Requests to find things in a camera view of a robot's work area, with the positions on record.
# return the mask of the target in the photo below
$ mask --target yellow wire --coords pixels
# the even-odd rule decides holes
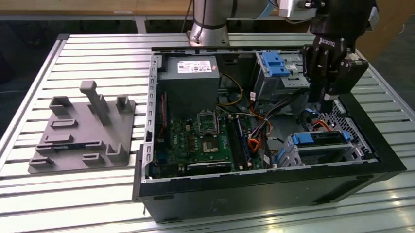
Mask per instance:
[[[236,103],[240,102],[241,97],[242,97],[242,92],[244,92],[244,90],[241,89],[238,83],[236,82],[234,78],[230,77],[230,75],[228,75],[228,74],[225,74],[225,73],[222,73],[222,75],[226,76],[226,77],[233,81],[233,83],[237,85],[238,90],[240,90],[238,98],[237,98],[236,101],[233,101],[233,102],[230,102],[230,103],[218,103],[218,104],[217,104],[218,106],[229,106],[229,105],[233,105],[233,104],[236,104]]]

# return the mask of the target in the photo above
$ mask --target power supply label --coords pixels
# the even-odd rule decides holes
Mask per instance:
[[[177,73],[206,73],[212,72],[209,61],[182,61],[177,62]]]

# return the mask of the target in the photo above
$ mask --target blue drive bracket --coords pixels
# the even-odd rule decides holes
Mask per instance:
[[[261,60],[272,77],[289,76],[290,72],[285,69],[284,60],[277,52],[264,52]]]

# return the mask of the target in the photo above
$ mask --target sticker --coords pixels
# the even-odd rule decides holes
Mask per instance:
[[[212,72],[209,61],[182,61],[177,62],[177,73],[206,73]]]
[[[264,155],[264,161],[266,164],[269,164],[269,157],[266,155]]]
[[[256,93],[250,92],[250,94],[249,94],[250,101],[254,101],[254,97],[256,97]]]
[[[285,68],[286,68],[286,69],[297,69],[297,68],[296,68],[296,65],[285,65]]]

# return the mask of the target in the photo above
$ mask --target metal rail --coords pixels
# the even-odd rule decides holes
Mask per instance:
[[[304,34],[230,34],[233,46],[301,46]],[[105,100],[136,101],[133,152],[142,140],[150,47],[186,46],[182,34],[72,35],[57,41],[18,108],[0,151],[0,231],[6,232],[370,232],[405,231],[415,224],[415,115],[369,68],[352,93],[408,171],[364,188],[338,203],[156,224],[132,203],[134,155],[121,169],[30,175],[34,153],[56,95],[86,101],[78,92],[93,79]]]

